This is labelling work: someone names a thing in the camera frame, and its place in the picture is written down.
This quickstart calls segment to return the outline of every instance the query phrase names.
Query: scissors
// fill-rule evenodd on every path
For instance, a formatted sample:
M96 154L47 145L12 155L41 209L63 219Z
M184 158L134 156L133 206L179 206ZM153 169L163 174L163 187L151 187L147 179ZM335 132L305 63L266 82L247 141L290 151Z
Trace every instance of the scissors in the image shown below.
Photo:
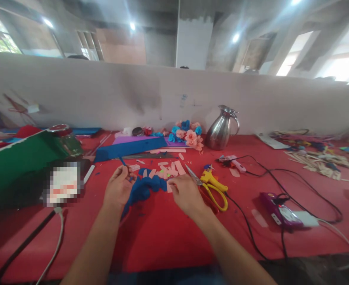
M227 186L224 186L222 185L221 183L219 183L214 177L213 175L211 174L211 172L209 171L204 171L203 172L203 175L201 177L201 179L199 179L195 174L194 172L185 164L186 168L188 169L189 171L189 174L190 176L193 178L193 180L195 181L195 183L197 184L197 186L201 187L203 186L207 193L209 194L210 196L210 199L213 201L213 203L218 207L218 209L222 212L226 211L227 210L227 207L228 207L228 204L227 204L227 199L226 199L226 196L225 194L223 194L223 192L226 192L228 190L228 187ZM220 207L217 203L217 201L215 201L214 197L213 197L213 194L211 194L211 191L210 191L210 188L216 190L221 196L222 196L222 199L223 199L223 202L224 202L224 206L223 208Z

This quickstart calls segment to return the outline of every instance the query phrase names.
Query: white cable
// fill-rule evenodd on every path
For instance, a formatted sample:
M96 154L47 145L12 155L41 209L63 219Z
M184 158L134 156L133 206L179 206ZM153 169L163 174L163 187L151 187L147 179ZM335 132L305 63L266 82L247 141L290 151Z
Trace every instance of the white cable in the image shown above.
M63 216L63 209L61 207L56 207L55 208L55 212L56 214L59 214L60 218L61 218L61 230L60 230L60 236L59 236L59 242L57 243L57 247L56 247L56 251L52 256L51 261L49 261L47 267L45 268L43 274L40 276L39 280L37 281L36 285L38 285L40 283L40 281L43 279L43 277L45 276L45 274L47 273L49 267L52 265L52 262L54 261L54 259L56 258L57 253L59 252L59 248L60 248L60 244L61 244L61 240L63 237L63 232L64 232L64 216Z
M333 226L331 223L325 221L325 220L322 220L320 218L317 218L317 220L319 220L320 222L324 222L325 224L328 224L329 226L331 226L333 229L335 229L344 239L345 241L349 244L349 240L347 239L347 237L345 237L345 235L343 233L341 233L341 231L339 229L337 229L335 226ZM338 267L338 270L346 270L346 269L349 269L349 264L348 265L345 265L345 266L342 266L342 267Z

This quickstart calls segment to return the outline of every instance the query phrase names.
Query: person's right hand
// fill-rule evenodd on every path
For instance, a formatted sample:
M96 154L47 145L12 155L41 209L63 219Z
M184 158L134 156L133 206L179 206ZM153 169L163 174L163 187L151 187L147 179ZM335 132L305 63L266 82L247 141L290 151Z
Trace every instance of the person's right hand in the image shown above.
M172 178L168 184L173 190L174 201L191 219L208 209L197 184L188 174Z

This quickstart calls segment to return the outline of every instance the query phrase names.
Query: hand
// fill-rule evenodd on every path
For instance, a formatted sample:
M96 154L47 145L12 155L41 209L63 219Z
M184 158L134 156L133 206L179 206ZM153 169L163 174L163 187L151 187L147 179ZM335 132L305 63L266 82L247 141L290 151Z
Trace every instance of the hand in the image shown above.
M168 184L172 187L174 201L191 219L208 209L197 184L188 174L172 178Z
M107 183L103 205L123 208L130 197L136 178L136 174L129 166L119 166Z

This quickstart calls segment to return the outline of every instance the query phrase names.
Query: person's left hand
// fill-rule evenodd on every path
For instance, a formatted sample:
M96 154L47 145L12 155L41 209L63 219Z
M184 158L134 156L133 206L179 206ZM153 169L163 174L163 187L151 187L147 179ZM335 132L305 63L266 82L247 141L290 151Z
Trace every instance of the person's left hand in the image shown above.
M130 197L136 178L136 174L129 166L119 166L107 183L103 205L123 208Z

